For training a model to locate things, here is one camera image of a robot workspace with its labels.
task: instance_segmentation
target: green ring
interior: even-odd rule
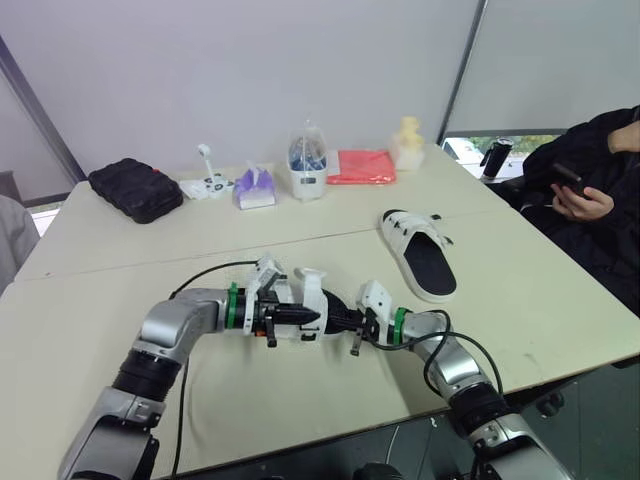
[[[229,289],[229,308],[227,309],[227,330],[233,328],[233,324],[236,320],[236,302],[238,300],[238,285],[236,282],[231,282],[231,288]]]
[[[404,314],[407,313],[406,308],[400,307],[396,310],[393,321],[393,344],[400,345],[402,343],[402,325],[404,324]]]

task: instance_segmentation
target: slipper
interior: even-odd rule
[[[453,242],[438,231],[431,218],[387,210],[380,218],[380,229],[413,293],[432,303],[453,298],[456,278],[444,256],[446,245]]]

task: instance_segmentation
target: red cloth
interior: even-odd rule
[[[329,175],[331,185],[394,183],[396,168],[386,150],[341,150],[338,152],[340,174]]]

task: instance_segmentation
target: person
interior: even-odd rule
[[[640,315],[640,106],[570,128],[523,164],[516,206],[538,230]],[[582,177],[578,189],[558,163]]]
[[[33,218],[15,200],[0,195],[0,295],[40,240]]]

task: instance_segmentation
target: black cup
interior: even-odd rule
[[[484,154],[480,166],[484,167],[482,172],[482,180],[493,180],[502,168],[502,164],[509,156],[509,152],[513,148],[513,142],[507,138],[499,138],[489,147],[487,153]]]

